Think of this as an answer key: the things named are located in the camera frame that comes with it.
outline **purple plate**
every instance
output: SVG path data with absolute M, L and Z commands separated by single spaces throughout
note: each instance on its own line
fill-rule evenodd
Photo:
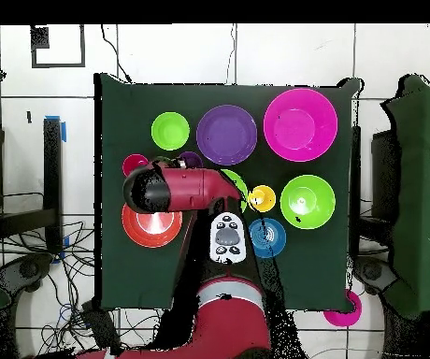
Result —
M 200 120 L 196 129 L 196 142 L 202 154 L 215 164 L 241 163 L 255 149 L 255 121 L 243 108 L 217 106 Z

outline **dark green board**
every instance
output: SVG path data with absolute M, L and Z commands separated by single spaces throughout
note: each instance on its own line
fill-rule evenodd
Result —
M 299 230 L 281 215 L 280 205 L 265 216 L 281 222 L 287 244 L 277 263 L 287 309 L 349 309 L 344 297 L 348 243 L 348 193 L 351 155 L 351 98 L 361 88 L 359 79 L 347 79 L 340 87 L 313 88 L 333 104 L 338 116 L 337 138 L 318 159 L 293 163 L 278 157 L 266 144 L 263 118 L 270 102 L 294 87 L 222 85 L 124 84 L 102 75 L 102 305 L 105 308 L 168 308 L 179 250 L 189 215 L 183 216 L 179 235 L 168 245 L 143 248 L 124 232 L 123 159 L 132 153 L 147 158 L 164 155 L 174 158 L 183 151 L 200 153 L 196 126 L 203 115 L 219 105 L 245 108 L 255 119 L 258 141 L 252 155 L 231 166 L 249 189 L 258 184 L 271 186 L 277 198 L 285 184 L 303 174 L 327 180 L 337 198 L 331 220 L 316 230 Z M 153 120 L 165 111 L 182 114 L 191 127 L 187 143 L 177 151 L 163 151 L 151 139 Z M 205 167 L 226 168 L 203 157 Z M 257 215 L 247 208 L 250 225 Z

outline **floor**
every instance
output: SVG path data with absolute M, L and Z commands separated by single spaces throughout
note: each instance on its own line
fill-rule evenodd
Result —
M 6 131 L 5 194 L 43 191 L 42 120 L 58 115 L 66 125 L 63 142 L 64 228 L 73 244 L 93 229 L 93 73 L 124 79 L 117 58 L 136 82 L 227 82 L 229 84 L 336 85 L 347 77 L 363 79 L 359 98 L 362 128 L 362 197 L 371 199 L 370 140 L 390 127 L 380 103 L 395 95 L 399 78 L 407 73 L 430 80 L 430 24 L 176 24 L 85 25 L 85 67 L 32 68 L 29 26 L 0 26 L 0 122 Z M 50 48 L 37 50 L 37 62 L 76 64 L 81 60 L 77 25 L 49 25 Z M 235 53 L 231 52 L 236 42 Z M 353 100 L 353 119 L 356 100 Z M 41 207 L 37 194 L 5 198 L 5 212 Z M 369 202 L 362 203 L 368 210 Z M 27 238 L 30 244 L 40 243 Z M 0 244 L 0 265 L 18 256 L 19 248 Z M 361 241 L 363 249 L 376 248 Z M 77 246 L 77 255 L 93 257 L 93 235 Z M 75 255 L 65 260 L 72 271 L 82 268 Z M 93 269 L 74 270 L 81 302 L 93 296 Z M 62 304 L 68 302 L 67 276 L 61 263 L 33 294 L 23 294 L 17 314 L 17 338 L 22 356 L 44 352 L 52 327 L 64 324 Z M 303 348 L 310 359 L 380 359 L 383 316 L 377 297 L 361 296 L 363 313 L 350 328 L 337 328 L 320 312 L 295 311 Z M 120 309 L 112 313 L 122 341 L 136 345 L 153 337 L 153 310 Z M 95 343 L 81 338 L 85 348 Z M 80 349 L 75 340 L 66 345 Z

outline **chair wheel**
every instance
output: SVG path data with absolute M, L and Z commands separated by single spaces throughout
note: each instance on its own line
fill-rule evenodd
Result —
M 35 292 L 37 289 L 39 289 L 41 285 L 42 285 L 42 282 L 40 280 L 37 280 L 36 282 L 30 284 L 29 286 L 26 286 L 24 291 L 31 294 L 32 292 Z

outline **lime green bowl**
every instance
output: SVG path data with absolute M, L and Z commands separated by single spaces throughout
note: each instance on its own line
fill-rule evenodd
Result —
M 247 185 L 243 181 L 243 179 L 240 177 L 240 175 L 237 174 L 237 172 L 231 171 L 230 169 L 221 169 L 221 172 L 223 172 L 230 180 L 236 185 L 236 187 L 241 191 L 245 196 L 241 197 L 241 211 L 242 213 L 245 212 L 245 209 L 247 208 L 247 200 L 249 199 L 249 189 L 247 188 Z
M 160 114 L 151 125 L 151 138 L 164 150 L 180 149 L 189 138 L 190 125 L 181 114 L 167 112 Z
M 335 211 L 335 193 L 322 178 L 302 175 L 288 182 L 279 200 L 289 224 L 303 230 L 323 226 Z

